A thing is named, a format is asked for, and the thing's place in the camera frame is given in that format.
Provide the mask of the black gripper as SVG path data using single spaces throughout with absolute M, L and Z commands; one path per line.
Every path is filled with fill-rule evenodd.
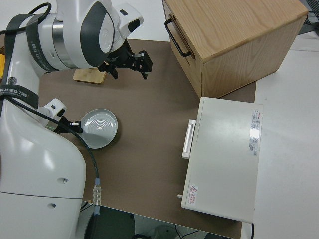
M 62 116 L 55 129 L 55 133 L 69 133 L 69 129 L 72 129 L 76 133 L 83 133 L 81 121 L 70 122 L 65 116 Z
M 98 67 L 100 72 L 107 72 L 114 79 L 118 79 L 118 71 L 116 67 L 132 66 L 133 70 L 141 73 L 146 80 L 149 72 L 152 71 L 153 62 L 146 51 L 140 51 L 134 54 L 128 41 L 124 41 L 121 47 L 111 52 L 107 57 L 107 62 L 104 62 Z

